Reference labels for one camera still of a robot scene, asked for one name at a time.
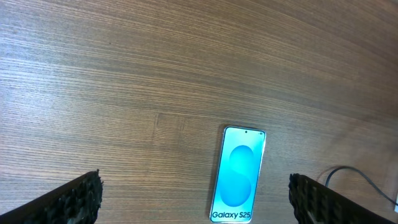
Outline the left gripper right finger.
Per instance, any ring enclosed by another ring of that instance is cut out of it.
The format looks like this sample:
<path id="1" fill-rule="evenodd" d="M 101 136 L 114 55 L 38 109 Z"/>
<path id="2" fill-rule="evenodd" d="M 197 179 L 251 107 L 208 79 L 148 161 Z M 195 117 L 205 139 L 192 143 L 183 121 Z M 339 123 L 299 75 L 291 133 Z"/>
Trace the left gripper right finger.
<path id="1" fill-rule="evenodd" d="M 394 224 L 300 174 L 289 177 L 289 201 L 299 224 Z"/>

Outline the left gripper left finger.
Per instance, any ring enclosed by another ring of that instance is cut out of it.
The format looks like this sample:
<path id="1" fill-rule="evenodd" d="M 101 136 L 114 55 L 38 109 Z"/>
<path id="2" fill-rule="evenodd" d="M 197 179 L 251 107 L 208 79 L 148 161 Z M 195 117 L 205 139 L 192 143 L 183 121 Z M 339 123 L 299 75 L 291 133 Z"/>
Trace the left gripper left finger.
<path id="1" fill-rule="evenodd" d="M 90 171 L 39 198 L 1 215 L 1 223 L 94 224 L 101 208 L 103 181 Z"/>

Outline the turquoise Galaxy S25 smartphone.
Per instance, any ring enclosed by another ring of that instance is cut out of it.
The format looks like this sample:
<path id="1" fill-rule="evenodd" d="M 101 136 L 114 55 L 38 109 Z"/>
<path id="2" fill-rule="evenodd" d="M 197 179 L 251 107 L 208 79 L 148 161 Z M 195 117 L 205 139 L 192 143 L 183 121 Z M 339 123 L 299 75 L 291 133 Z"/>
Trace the turquoise Galaxy S25 smartphone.
<path id="1" fill-rule="evenodd" d="M 212 223 L 252 220 L 266 136 L 260 129 L 225 127 L 209 214 Z"/>

